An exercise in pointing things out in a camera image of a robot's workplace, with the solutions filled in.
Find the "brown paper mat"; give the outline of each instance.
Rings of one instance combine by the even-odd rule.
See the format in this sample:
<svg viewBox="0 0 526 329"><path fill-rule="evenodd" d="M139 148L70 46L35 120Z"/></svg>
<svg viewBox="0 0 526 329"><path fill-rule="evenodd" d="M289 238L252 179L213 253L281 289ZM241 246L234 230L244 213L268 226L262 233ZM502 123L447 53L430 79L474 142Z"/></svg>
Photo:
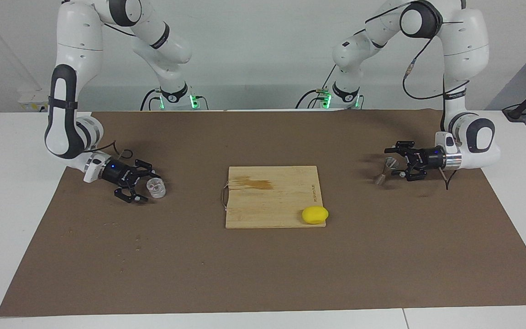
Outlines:
<svg viewBox="0 0 526 329"><path fill-rule="evenodd" d="M432 146L424 111L95 114L167 180L135 206L67 170L2 316L526 304L526 247L480 170L445 191L372 185L385 147ZM229 166L315 165L325 229L225 229Z"/></svg>

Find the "yellow lemon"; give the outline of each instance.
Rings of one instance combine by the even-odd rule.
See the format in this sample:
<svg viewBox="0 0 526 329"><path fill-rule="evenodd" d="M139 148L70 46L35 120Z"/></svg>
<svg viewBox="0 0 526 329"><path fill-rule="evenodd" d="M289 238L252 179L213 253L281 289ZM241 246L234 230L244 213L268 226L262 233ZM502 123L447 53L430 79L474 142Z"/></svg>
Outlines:
<svg viewBox="0 0 526 329"><path fill-rule="evenodd" d="M323 223L328 218L328 210L320 206L308 207L301 212L301 218L313 225Z"/></svg>

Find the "dark stain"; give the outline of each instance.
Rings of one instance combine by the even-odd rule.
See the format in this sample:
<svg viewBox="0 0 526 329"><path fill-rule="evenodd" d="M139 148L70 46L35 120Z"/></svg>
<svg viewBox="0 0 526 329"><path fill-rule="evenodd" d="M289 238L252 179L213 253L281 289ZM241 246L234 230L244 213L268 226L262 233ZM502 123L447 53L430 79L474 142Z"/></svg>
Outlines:
<svg viewBox="0 0 526 329"><path fill-rule="evenodd" d="M251 177L241 176L234 179L234 183L244 186L246 189L273 190L273 185L268 180L251 180Z"/></svg>

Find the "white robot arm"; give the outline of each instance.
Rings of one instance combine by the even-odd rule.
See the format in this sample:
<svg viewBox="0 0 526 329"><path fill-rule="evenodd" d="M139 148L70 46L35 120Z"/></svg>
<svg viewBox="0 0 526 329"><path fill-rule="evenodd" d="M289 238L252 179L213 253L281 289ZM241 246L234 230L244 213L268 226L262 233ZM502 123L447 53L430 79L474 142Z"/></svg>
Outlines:
<svg viewBox="0 0 526 329"><path fill-rule="evenodd" d="M96 150L103 127L93 117L78 117L79 94L102 65L102 26L131 27L133 50L155 70L169 108L192 108L187 83L178 64L190 61L188 42L172 33L149 0L64 0L58 11L57 60L52 74L48 150L67 166L85 173L84 181L105 179L119 186L115 195L127 201L146 200L134 188L140 177L158 177L149 163L131 167Z"/></svg>
<svg viewBox="0 0 526 329"><path fill-rule="evenodd" d="M332 52L340 68L331 88L331 107L351 108L357 103L363 74L361 63L377 54L398 32L407 37L433 39L439 37L444 49L444 118L436 134L436 149L422 149L443 154L439 161L427 162L406 142L397 145L397 153L419 155L409 163L407 178L424 177L426 169L473 169L490 166L500 158L494 143L494 123L465 107L466 84L488 64L489 40L482 12L466 7L466 0L389 0L365 22L365 30L342 41ZM405 79L415 65L407 69ZM428 99L411 96L415 99Z"/></svg>

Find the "wall socket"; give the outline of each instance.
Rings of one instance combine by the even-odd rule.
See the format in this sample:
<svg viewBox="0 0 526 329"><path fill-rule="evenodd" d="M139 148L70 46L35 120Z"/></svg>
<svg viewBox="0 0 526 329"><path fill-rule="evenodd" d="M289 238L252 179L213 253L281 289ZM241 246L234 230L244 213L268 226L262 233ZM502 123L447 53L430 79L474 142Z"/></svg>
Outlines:
<svg viewBox="0 0 526 329"><path fill-rule="evenodd" d="M19 104L26 112L47 112L48 91L24 92L19 97Z"/></svg>

